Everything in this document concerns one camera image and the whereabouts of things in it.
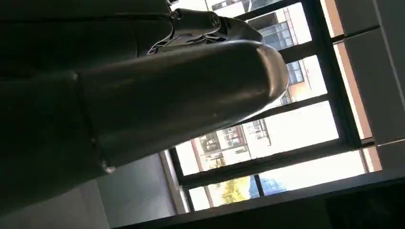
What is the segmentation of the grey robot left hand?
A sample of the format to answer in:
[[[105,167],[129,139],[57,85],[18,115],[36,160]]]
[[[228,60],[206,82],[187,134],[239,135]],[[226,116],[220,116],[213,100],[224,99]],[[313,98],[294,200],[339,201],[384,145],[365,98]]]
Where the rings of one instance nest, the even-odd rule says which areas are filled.
[[[168,0],[0,3],[0,213],[263,112],[282,55]]]

